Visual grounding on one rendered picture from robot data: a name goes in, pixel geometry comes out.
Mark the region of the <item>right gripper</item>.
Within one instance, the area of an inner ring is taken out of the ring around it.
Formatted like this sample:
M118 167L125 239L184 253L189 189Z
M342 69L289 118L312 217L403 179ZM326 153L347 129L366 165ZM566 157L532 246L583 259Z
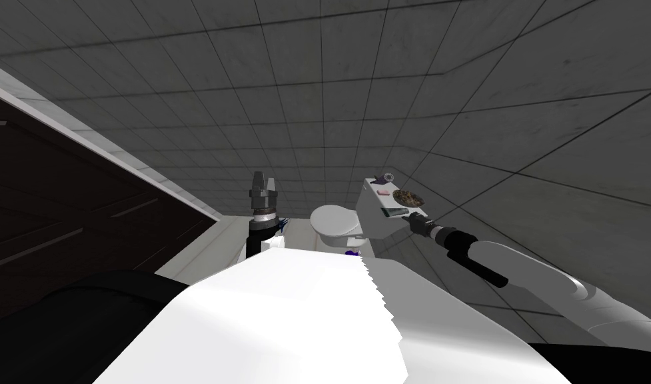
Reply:
M410 230L417 235L428 238L435 238L437 225L428 217L421 215L419 212L413 212L410 215L402 217L410 226Z

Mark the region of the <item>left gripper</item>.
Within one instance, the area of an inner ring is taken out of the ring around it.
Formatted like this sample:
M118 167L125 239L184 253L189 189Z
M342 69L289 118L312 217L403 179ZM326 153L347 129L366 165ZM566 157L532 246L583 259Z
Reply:
M275 180L272 177L265 181L262 171L253 173L253 189L249 191L253 215L268 215L275 213L277 208L278 192Z

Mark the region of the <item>white toilet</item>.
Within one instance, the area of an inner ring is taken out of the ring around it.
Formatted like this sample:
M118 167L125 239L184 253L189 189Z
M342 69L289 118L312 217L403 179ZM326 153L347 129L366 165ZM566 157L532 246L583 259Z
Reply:
M408 224L402 217L385 217L381 207L403 207L397 203L392 192L399 189L393 183L374 184L375 179L365 179L354 209L342 205L322 205L310 217L313 229L321 241L329 247L359 249L371 239L384 239ZM389 196L380 196L378 189L388 189ZM425 213L422 207L408 208L413 212Z

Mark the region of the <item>dark brown door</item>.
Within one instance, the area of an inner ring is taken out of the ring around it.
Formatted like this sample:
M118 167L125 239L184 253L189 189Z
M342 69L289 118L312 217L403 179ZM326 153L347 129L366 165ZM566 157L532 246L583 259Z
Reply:
M214 224L0 98L0 319L97 273L155 272Z

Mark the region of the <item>brown round plate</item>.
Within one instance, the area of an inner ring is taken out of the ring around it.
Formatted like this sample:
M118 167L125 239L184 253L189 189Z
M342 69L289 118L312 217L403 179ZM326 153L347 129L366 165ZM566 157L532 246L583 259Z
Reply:
M403 207L418 208L425 204L423 198L413 192L403 189L394 190L392 192L392 197L397 203L403 205Z

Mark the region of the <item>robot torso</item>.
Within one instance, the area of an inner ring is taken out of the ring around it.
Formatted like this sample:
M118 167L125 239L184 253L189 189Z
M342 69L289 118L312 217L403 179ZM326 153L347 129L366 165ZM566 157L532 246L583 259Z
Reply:
M398 262L269 249L188 286L94 384L570 384Z

